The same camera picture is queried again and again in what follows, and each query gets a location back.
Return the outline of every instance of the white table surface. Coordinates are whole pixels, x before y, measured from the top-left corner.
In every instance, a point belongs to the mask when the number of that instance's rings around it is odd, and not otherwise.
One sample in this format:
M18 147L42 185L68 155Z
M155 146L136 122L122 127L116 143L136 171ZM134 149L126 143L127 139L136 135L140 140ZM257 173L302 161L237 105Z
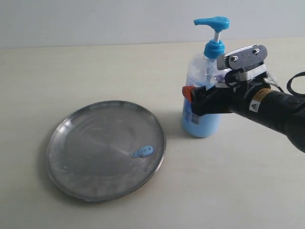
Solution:
M305 38L225 41L268 49L285 88L305 70ZM236 114L206 139L180 127L187 65L204 42L0 50L1 229L304 229L305 154ZM303 92L305 83L296 86ZM62 194L43 167L50 135L103 100L145 106L167 134L162 166L142 188L107 203Z

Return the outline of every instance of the pump bottle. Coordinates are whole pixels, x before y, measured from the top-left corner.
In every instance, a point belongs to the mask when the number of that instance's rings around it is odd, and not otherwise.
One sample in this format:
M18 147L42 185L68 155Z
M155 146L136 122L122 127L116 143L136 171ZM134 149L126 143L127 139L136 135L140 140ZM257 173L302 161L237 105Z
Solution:
M229 28L230 21L226 17L214 17L194 20L195 25L208 25L214 29L214 39L206 45L203 53L193 57L188 72L186 85L194 87L206 86L207 89L214 86L216 79L224 78L226 70L219 71L216 67L216 59L224 53L224 44L220 40L222 30ZM182 127L195 137L208 137L213 135L219 128L221 114L205 114L196 116L192 113L191 104L184 99Z

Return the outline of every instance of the warning label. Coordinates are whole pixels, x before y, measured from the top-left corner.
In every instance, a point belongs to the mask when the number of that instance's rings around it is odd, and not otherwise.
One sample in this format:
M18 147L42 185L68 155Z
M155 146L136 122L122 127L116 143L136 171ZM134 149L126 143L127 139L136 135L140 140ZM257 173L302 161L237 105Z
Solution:
M261 102L256 101L256 100L252 100L250 102L249 111L253 111L253 112L257 113L260 104L261 104Z
M264 88L262 90L259 90L258 93L256 93L252 99L257 102L261 102L264 99L264 97L272 91L273 91L272 89Z

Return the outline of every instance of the metal plate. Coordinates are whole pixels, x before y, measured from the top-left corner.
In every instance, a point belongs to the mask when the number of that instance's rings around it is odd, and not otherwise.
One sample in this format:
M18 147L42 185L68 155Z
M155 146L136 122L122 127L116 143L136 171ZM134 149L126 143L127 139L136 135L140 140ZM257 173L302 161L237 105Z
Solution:
M154 153L132 158L144 146ZM157 118L134 103L105 101L66 118L47 149L50 179L70 196L104 201L125 196L158 170L166 148Z

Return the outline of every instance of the white wall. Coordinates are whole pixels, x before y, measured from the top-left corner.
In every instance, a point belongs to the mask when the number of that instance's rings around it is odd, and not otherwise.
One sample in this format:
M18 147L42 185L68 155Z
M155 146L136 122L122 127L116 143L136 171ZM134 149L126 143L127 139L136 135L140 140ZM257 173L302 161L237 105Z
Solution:
M0 48L208 40L193 19L226 16L223 39L305 36L303 0L0 0Z

